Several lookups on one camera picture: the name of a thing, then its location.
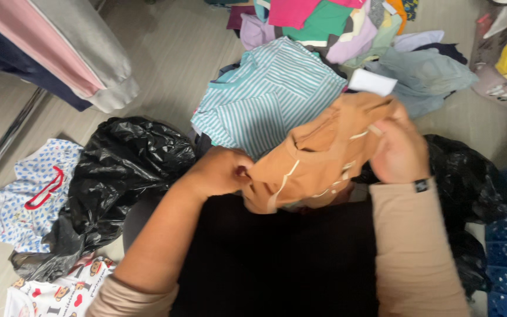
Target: gray floor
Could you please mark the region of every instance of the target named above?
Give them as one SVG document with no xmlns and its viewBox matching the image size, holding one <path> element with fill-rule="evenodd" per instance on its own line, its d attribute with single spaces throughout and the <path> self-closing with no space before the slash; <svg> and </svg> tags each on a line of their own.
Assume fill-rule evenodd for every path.
<svg viewBox="0 0 507 317">
<path fill-rule="evenodd" d="M 408 23 L 405 32 L 442 29 L 445 43 L 459 43 L 459 50 L 470 56 L 474 21 L 484 2 L 420 0 L 418 18 Z M 132 59 L 141 94 L 129 107 L 113 114 L 93 109 L 79 113 L 58 98 L 49 97 L 0 163 L 0 187 L 15 179 L 14 162 L 34 152 L 47 138 L 85 144 L 97 125 L 113 115 L 145 115 L 188 131 L 189 119 L 208 81 L 216 77 L 219 68 L 237 61 L 244 50 L 234 33 L 225 29 L 228 13 L 200 0 L 163 0 L 152 6 L 143 0 L 109 0 L 102 13 Z M 0 73 L 0 137 L 34 89 Z M 441 110 L 416 123 L 423 133 L 464 141 L 499 167 L 507 166 L 507 109 L 471 90 L 455 93 Z M 6 288 L 17 278 L 7 261 L 11 249 L 0 242 L 0 315 Z M 120 239 L 102 252 L 121 259 Z M 478 314 L 483 315 L 482 300 L 478 304 Z"/>
</svg>

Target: lavender cloth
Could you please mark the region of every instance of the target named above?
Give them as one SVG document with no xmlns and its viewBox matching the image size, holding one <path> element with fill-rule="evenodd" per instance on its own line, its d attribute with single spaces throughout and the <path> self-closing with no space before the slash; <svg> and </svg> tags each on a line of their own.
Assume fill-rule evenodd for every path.
<svg viewBox="0 0 507 317">
<path fill-rule="evenodd" d="M 247 51 L 275 40 L 275 26 L 263 23 L 257 16 L 242 13 L 240 41 Z"/>
<path fill-rule="evenodd" d="M 377 35 L 377 28 L 366 16 L 359 35 L 347 42 L 336 42 L 329 48 L 326 59 L 332 64 L 342 64 L 348 59 L 366 53 L 371 48 L 375 35 Z"/>
<path fill-rule="evenodd" d="M 255 7 L 254 6 L 232 6 L 232 9 L 230 9 L 230 18 L 228 19 L 228 24 L 226 25 L 226 29 L 240 30 L 240 28 L 242 27 L 242 17 L 241 17 L 242 13 L 249 14 L 249 15 L 255 15 Z"/>
</svg>

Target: white shirt with blue hearts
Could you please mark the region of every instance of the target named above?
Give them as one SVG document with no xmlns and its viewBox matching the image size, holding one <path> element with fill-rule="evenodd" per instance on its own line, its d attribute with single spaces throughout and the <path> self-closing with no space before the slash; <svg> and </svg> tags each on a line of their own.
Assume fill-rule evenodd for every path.
<svg viewBox="0 0 507 317">
<path fill-rule="evenodd" d="M 29 157 L 15 164 L 17 180 L 0 189 L 0 241 L 17 252 L 49 252 L 41 243 L 67 192 L 83 147 L 65 140 L 48 139 Z"/>
</svg>

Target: striped shirt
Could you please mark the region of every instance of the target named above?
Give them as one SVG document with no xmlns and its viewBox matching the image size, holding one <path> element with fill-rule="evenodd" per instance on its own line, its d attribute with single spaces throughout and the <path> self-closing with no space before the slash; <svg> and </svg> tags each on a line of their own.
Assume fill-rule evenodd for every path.
<svg viewBox="0 0 507 317">
<path fill-rule="evenodd" d="M 241 66 L 209 88 L 191 122 L 218 145 L 254 160 L 315 119 L 347 80 L 299 43 L 281 37 L 242 55 Z"/>
</svg>

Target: red heart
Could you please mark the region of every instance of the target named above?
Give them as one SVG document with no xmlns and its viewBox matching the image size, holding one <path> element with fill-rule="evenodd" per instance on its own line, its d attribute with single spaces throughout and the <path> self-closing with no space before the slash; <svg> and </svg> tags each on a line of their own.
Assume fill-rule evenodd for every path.
<svg viewBox="0 0 507 317">
<path fill-rule="evenodd" d="M 78 299 L 74 302 L 74 306 L 79 306 L 81 302 L 83 301 L 83 296 L 81 294 L 78 295 Z"/>
</svg>

